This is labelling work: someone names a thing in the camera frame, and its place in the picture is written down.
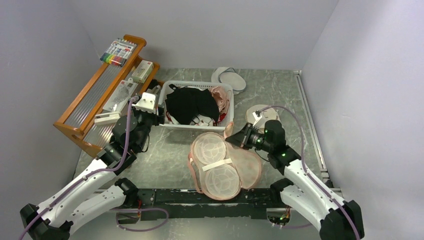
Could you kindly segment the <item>black bra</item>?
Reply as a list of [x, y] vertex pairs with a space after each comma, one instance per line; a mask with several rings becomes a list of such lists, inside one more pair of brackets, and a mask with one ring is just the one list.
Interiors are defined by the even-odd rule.
[[173, 92], [167, 95], [165, 100], [166, 109], [180, 124], [189, 123], [198, 115], [219, 120], [219, 109], [216, 101], [208, 89], [194, 87], [176, 87], [171, 84]]

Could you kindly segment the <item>floral peach mesh laundry bag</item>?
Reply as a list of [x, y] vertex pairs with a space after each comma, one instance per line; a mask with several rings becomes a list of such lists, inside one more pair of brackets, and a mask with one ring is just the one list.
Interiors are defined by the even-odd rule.
[[190, 145], [187, 164], [195, 189], [211, 199], [233, 199], [241, 190], [249, 190], [260, 181], [262, 162], [256, 154], [225, 141], [233, 133], [234, 122], [223, 135], [205, 132]]

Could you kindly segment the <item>white plastic laundry basket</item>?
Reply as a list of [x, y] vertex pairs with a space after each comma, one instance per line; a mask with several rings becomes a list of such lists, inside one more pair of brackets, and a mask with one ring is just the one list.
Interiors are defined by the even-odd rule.
[[198, 126], [198, 125], [184, 125], [184, 124], [172, 124], [168, 118], [165, 116], [164, 124], [161, 126], [172, 129], [172, 130], [188, 130], [188, 131], [207, 131], [207, 132], [223, 132], [226, 126], [233, 122], [234, 120], [234, 95], [233, 88], [226, 83], [216, 83], [216, 82], [202, 82], [202, 81], [181, 81], [181, 80], [169, 80], [166, 81], [161, 88], [160, 95], [158, 97], [158, 103], [163, 105], [164, 111], [167, 111], [167, 107], [165, 104], [165, 100], [167, 99], [167, 95], [172, 93], [174, 90], [170, 87], [170, 85], [175, 85], [176, 87], [195, 87], [200, 90], [205, 90], [209, 88], [213, 88], [216, 86], [221, 86], [225, 89], [225, 92], [229, 94], [229, 108], [226, 116], [223, 118], [221, 122], [218, 122], [216, 126]]

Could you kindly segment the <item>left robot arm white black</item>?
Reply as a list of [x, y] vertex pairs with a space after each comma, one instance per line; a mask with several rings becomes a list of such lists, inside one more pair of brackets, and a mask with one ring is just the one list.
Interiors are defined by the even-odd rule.
[[92, 162], [59, 192], [39, 204], [20, 210], [24, 232], [33, 240], [67, 240], [83, 225], [118, 207], [132, 208], [139, 200], [138, 188], [127, 178], [118, 179], [101, 194], [96, 190], [119, 176], [146, 152], [153, 126], [164, 123], [162, 107], [129, 107], [112, 129], [112, 138]]

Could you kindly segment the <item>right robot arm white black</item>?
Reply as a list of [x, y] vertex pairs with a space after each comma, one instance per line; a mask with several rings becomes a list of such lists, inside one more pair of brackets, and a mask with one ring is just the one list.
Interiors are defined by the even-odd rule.
[[365, 236], [362, 210], [354, 200], [343, 197], [325, 185], [302, 157], [286, 142], [286, 132], [278, 120], [268, 120], [264, 131], [251, 123], [236, 133], [226, 133], [226, 142], [244, 150], [267, 152], [267, 160], [283, 179], [270, 187], [270, 202], [284, 204], [302, 215], [319, 232], [322, 240], [361, 240]]

